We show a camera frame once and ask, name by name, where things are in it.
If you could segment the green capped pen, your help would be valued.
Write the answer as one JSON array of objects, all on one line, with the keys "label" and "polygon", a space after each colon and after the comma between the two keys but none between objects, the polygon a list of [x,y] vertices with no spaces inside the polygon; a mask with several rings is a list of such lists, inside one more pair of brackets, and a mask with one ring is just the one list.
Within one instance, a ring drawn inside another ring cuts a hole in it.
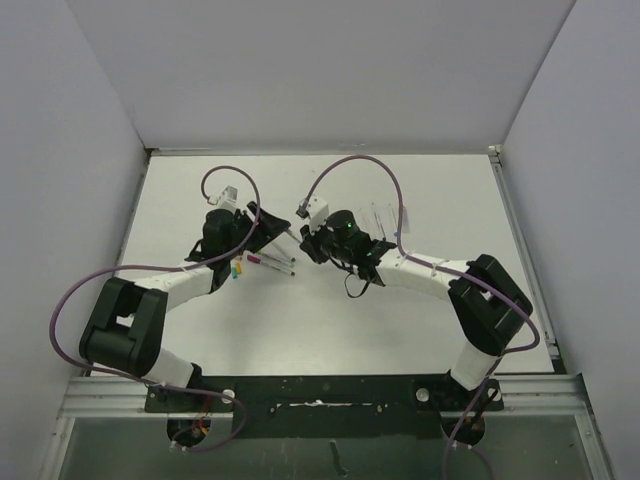
[{"label": "green capped pen", "polygon": [[278,256],[270,255],[264,252],[257,253],[257,256],[260,257],[261,259],[276,262],[285,266],[294,266],[295,259],[293,261],[288,259],[283,259]]}]

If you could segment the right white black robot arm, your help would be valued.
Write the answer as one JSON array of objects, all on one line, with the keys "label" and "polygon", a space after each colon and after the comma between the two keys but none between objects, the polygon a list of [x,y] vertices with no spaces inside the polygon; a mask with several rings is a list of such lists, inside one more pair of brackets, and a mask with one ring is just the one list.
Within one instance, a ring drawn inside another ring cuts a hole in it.
[{"label": "right white black robot arm", "polygon": [[469,408],[481,382],[533,313],[524,292],[500,262],[486,254],[471,261],[404,255],[398,246],[362,231],[349,210],[300,208],[306,223],[300,248],[316,264],[333,263],[366,286],[399,287],[451,302],[465,344],[445,384],[448,402]]}]

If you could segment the orange capped fat marker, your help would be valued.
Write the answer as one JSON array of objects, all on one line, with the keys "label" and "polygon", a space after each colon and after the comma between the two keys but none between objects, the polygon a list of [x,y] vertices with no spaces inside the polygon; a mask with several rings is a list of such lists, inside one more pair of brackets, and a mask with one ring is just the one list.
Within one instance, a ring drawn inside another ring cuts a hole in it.
[{"label": "orange capped fat marker", "polygon": [[403,234],[408,234],[410,232],[410,221],[409,221],[409,215],[408,215],[408,210],[406,206],[401,207],[401,213],[402,213],[402,225],[401,225],[400,231]]}]

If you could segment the magenta capped pen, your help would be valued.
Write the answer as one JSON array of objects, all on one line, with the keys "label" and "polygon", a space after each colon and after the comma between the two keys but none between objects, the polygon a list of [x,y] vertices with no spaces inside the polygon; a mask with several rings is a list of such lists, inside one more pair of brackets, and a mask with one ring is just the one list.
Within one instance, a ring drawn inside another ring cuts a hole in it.
[{"label": "magenta capped pen", "polygon": [[270,262],[268,262],[268,261],[266,261],[266,260],[264,260],[264,259],[262,259],[260,257],[257,257],[255,255],[248,254],[246,256],[246,259],[249,262],[251,262],[251,263],[253,263],[255,265],[261,265],[261,266],[263,266],[265,268],[269,268],[271,270],[279,271],[279,272],[281,272],[281,273],[283,273],[285,275],[288,275],[288,276],[294,276],[295,275],[295,272],[293,270],[291,270],[291,269],[289,269],[287,267],[283,267],[283,266],[280,266],[280,265],[276,265],[276,264],[270,263]]}]

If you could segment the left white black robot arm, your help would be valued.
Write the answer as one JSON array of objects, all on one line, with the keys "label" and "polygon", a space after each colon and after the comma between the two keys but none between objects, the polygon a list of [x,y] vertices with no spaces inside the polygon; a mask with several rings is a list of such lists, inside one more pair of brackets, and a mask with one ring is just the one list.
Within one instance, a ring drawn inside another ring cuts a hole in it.
[{"label": "left white black robot arm", "polygon": [[255,253],[291,228],[251,201],[245,210],[223,206],[205,216],[199,239],[177,271],[136,281],[105,282],[81,336],[79,353],[99,364],[152,384],[170,385],[168,399],[180,410],[200,405],[201,368],[162,347],[170,310],[219,290],[232,273],[232,259]]}]

